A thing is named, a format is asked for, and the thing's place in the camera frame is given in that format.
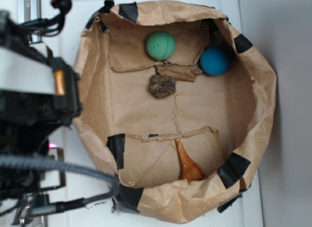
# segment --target wooden cone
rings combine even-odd
[[[205,172],[189,157],[180,139],[175,140],[175,145],[182,169],[181,179],[186,179],[188,182],[203,180]]]

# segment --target textured ball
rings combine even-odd
[[[170,33],[165,31],[154,32],[147,40],[146,49],[154,60],[166,60],[174,53],[176,42]]]
[[[220,47],[210,47],[201,54],[200,66],[205,73],[218,76],[225,73],[231,65],[229,55]]]

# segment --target wooden object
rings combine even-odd
[[[194,162],[189,157],[184,149],[181,140],[176,139],[175,145],[182,169],[181,180],[186,179],[188,182],[203,180],[203,178],[205,177],[205,172],[196,162]]]
[[[185,66],[178,64],[161,64],[156,66],[156,71],[162,76],[170,76],[177,81],[194,82],[196,76],[203,73],[203,71],[194,66]]]

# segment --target green ball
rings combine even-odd
[[[166,60],[176,49],[174,37],[165,31],[154,32],[146,43],[147,53],[157,61]]]

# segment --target blue ball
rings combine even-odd
[[[225,73],[231,65],[229,55],[220,47],[210,47],[201,54],[200,66],[205,73],[218,76]]]

